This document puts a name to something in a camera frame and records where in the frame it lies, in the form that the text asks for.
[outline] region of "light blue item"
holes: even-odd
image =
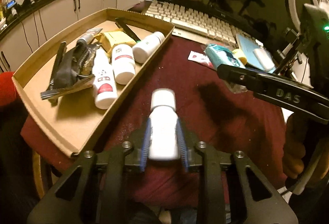
[[[255,49],[261,49],[259,45],[254,43],[250,39],[241,36],[240,34],[236,35],[236,41],[237,44],[239,45],[239,48],[243,51],[244,55],[247,57],[248,64],[252,65],[255,68],[258,68],[259,70],[265,71],[265,68],[262,66],[262,64],[259,62],[259,60],[254,54]],[[274,67],[268,73],[273,73],[275,68],[276,67]]]
[[[221,65],[232,65],[235,67],[245,68],[243,63],[234,56],[234,54],[227,48],[217,45],[208,44],[205,49],[206,55],[209,57],[213,67],[217,68]]]

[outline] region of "white keyboard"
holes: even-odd
[[[175,25],[173,35],[202,44],[220,41],[237,48],[236,34],[251,38],[250,35],[223,20],[168,2],[152,1],[145,15],[173,23]]]

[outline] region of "blue package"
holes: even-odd
[[[235,67],[245,68],[243,63],[234,56],[234,54],[227,48],[217,45],[217,44],[208,44],[205,49],[206,55],[209,57],[213,67],[217,68],[224,65],[232,65]]]

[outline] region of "white plastic bottle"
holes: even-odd
[[[168,88],[159,88],[152,93],[149,159],[169,161],[180,158],[177,146],[175,93]]]
[[[129,45],[119,44],[112,50],[112,66],[116,82],[126,85],[135,76],[135,60]]]
[[[134,58],[136,62],[144,64],[147,58],[159,47],[165,40],[165,36],[157,31],[145,37],[144,40],[136,43],[133,47]]]
[[[108,109],[118,95],[112,66],[102,48],[96,51],[92,73],[95,76],[93,83],[95,105],[99,109]]]

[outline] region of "cardboard box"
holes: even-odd
[[[127,25],[140,39],[155,31],[161,31],[166,39],[143,65],[136,63],[136,75],[126,86],[117,84],[119,96],[112,106],[108,110],[96,108],[92,88],[60,97],[55,107],[47,100],[42,101],[40,92],[48,87],[60,43],[66,41],[68,51],[90,28],[115,30],[114,21],[118,17],[126,18]],[[70,25],[43,44],[15,72],[13,82],[28,112],[48,138],[65,155],[77,155],[94,147],[133,85],[170,38],[173,28],[170,23],[142,14],[104,9]]]

